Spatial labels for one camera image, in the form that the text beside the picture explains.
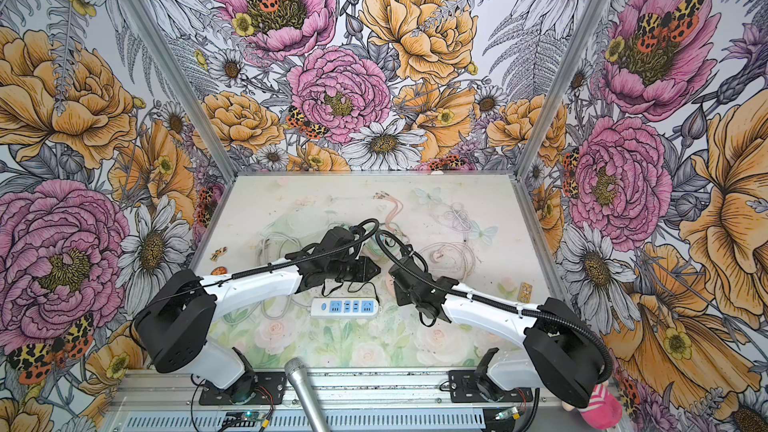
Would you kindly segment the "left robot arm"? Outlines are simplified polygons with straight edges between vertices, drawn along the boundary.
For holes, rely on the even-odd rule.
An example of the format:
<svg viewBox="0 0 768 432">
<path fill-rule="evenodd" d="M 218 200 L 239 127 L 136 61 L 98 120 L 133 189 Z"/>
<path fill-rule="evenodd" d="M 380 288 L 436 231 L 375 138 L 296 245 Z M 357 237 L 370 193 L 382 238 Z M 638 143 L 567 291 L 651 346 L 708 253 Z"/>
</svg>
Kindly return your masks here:
<svg viewBox="0 0 768 432">
<path fill-rule="evenodd" d="M 242 352 L 210 338 L 212 324 L 238 309 L 329 280 L 370 281 L 380 268 L 361 251 L 379 226 L 371 218 L 333 227 L 320 242 L 246 271 L 199 276 L 185 269 L 174 274 L 134 319 L 155 370 L 197 376 L 232 401 L 245 401 L 256 388 L 256 373 Z"/>
</svg>

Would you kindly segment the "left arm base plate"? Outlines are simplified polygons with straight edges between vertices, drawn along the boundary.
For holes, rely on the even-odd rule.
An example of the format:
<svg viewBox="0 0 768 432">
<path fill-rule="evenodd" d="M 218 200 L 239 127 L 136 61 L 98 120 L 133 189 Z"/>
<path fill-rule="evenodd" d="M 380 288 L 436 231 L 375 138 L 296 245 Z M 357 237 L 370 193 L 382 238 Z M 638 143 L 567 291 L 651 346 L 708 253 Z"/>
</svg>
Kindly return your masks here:
<svg viewBox="0 0 768 432">
<path fill-rule="evenodd" d="M 246 372 L 233 385 L 219 389 L 205 381 L 199 398 L 202 406 L 280 405 L 287 390 L 287 378 L 280 371 Z"/>
</svg>

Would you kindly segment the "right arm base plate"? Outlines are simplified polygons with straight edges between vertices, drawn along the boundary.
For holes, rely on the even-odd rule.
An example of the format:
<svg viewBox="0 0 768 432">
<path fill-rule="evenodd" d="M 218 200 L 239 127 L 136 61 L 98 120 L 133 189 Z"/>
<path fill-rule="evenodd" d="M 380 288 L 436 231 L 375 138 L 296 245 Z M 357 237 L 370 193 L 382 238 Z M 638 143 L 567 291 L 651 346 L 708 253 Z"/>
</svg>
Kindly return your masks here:
<svg viewBox="0 0 768 432">
<path fill-rule="evenodd" d="M 487 378 L 480 378 L 472 370 L 453 369 L 447 372 L 447 390 L 452 403 L 529 403 L 533 400 L 530 388 L 503 391 Z"/>
</svg>

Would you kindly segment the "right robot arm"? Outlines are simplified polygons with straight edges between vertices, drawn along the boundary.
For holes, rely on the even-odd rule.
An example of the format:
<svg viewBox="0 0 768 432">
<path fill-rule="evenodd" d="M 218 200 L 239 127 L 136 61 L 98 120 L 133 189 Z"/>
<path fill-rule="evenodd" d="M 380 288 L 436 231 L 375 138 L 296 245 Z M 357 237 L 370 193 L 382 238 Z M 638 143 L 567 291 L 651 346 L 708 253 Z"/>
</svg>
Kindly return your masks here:
<svg viewBox="0 0 768 432">
<path fill-rule="evenodd" d="M 439 321 L 470 326 L 526 352 L 525 359 L 486 353 L 477 371 L 487 394 L 545 388 L 584 408 L 593 389 L 613 374 L 604 342 L 563 301 L 553 297 L 542 304 L 504 301 L 452 278 L 433 278 L 415 252 L 390 260 L 398 304 L 414 306 L 427 327 Z"/>
</svg>

